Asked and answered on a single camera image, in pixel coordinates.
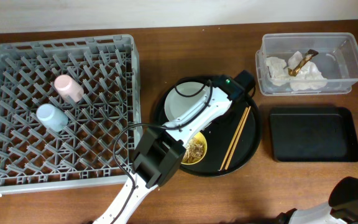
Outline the gold foil wrapper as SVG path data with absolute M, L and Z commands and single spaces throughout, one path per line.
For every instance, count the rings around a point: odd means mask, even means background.
M 317 52 L 316 50 L 309 49 L 309 51 L 307 51 L 307 53 L 305 53 L 302 60 L 299 62 L 299 64 L 294 69 L 288 68 L 289 76 L 292 76 L 292 77 L 297 76 L 299 71 L 302 69 L 302 67 L 306 63 L 308 63 L 313 57 L 317 56 L 318 54 L 319 54 L 319 52 Z

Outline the white paper napkin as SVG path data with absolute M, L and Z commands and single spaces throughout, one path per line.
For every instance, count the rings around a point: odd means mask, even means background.
M 265 61 L 272 84 L 284 86 L 289 84 L 293 91 L 317 90 L 327 85 L 327 79 L 322 76 L 314 62 L 307 62 L 295 77 L 288 74 L 288 69 L 294 69 L 303 59 L 297 51 L 287 61 L 278 57 L 268 57 Z

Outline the pink plastic cup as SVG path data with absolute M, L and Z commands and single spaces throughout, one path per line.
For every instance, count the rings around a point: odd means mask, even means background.
M 58 94 L 66 102 L 69 98 L 74 102 L 79 102 L 83 98 L 84 89 L 69 75 L 59 75 L 53 84 Z

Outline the clear plastic bin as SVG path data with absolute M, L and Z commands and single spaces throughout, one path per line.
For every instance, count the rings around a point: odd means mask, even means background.
M 310 61 L 316 64 L 322 76 L 327 79 L 328 83 L 324 88 L 293 91 L 289 84 L 272 84 L 265 63 L 268 57 L 287 61 L 297 51 L 304 57 L 309 49 L 319 52 Z M 265 34 L 262 46 L 255 55 L 255 62 L 260 91 L 265 96 L 346 94 L 358 82 L 358 45 L 351 33 Z

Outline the light blue plastic cup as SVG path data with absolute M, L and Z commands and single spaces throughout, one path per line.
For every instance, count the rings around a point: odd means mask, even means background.
M 48 129 L 59 132 L 68 124 L 67 115 L 51 104 L 43 104 L 38 107 L 36 116 L 39 121 Z

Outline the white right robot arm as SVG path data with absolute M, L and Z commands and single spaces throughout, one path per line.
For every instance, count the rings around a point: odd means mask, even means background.
M 358 178 L 345 177 L 333 189 L 329 200 L 307 210 L 292 209 L 279 214 L 279 224 L 358 224 Z

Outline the yellow bowl with food scraps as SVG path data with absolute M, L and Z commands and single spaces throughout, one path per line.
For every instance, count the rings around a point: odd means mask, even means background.
M 183 165 L 194 165 L 200 162 L 206 155 L 208 145 L 204 135 L 197 133 L 185 146 L 186 152 L 181 161 Z

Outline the round black tray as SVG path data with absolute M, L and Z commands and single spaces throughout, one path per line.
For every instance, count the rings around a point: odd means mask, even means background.
M 253 89 L 254 94 L 255 79 L 252 74 L 243 70 L 234 80 L 248 91 Z M 164 101 L 171 90 L 175 92 L 174 86 L 171 86 L 163 95 L 160 95 L 160 99 L 154 104 L 154 110 L 152 115 L 150 115 L 153 123 L 163 124 L 168 121 L 164 112 Z M 206 138 L 208 151 L 199 163 L 181 165 L 180 169 L 183 172 L 200 177 L 222 176 L 240 169 L 252 158 L 262 138 L 262 121 L 259 109 L 252 99 L 253 94 L 251 96 L 246 95 L 242 101 L 231 106 L 226 114 L 215 119 L 206 129 L 201 131 Z M 246 119 L 241 137 L 237 142 L 229 167 L 227 170 L 219 171 L 242 114 L 245 108 L 249 106 L 251 110 Z

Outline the black rectangular tray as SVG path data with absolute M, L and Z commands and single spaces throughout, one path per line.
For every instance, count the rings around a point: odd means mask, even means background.
M 358 162 L 352 113 L 344 107 L 276 107 L 269 113 L 280 162 Z

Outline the grey round plate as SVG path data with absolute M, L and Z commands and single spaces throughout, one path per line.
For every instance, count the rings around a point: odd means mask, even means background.
M 177 90 L 183 95 L 192 95 L 200 90 L 202 86 L 203 84 L 198 82 L 185 82 L 177 85 Z M 172 89 L 168 93 L 164 102 L 164 110 L 167 119 L 172 121 L 178 118 L 194 104 L 196 104 L 208 92 L 209 86 L 205 86 L 200 93 L 187 98 L 179 95 L 175 89 Z

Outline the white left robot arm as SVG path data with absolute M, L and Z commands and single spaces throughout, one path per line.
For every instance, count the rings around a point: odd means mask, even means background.
M 202 83 L 206 93 L 178 118 L 163 125 L 144 124 L 146 128 L 132 155 L 127 180 L 108 209 L 96 223 L 127 223 L 144 198 L 166 184 L 177 172 L 185 155 L 185 146 L 213 120 L 242 101 L 255 87 L 247 71 L 228 75 L 186 77 L 178 81 Z

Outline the grey plastic dishwasher rack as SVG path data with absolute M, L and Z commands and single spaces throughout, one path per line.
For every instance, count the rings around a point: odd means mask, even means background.
M 0 196 L 121 184 L 142 135 L 139 53 L 129 34 L 0 44 Z M 54 80 L 71 76 L 83 98 L 68 102 Z M 55 132 L 37 118 L 63 111 Z

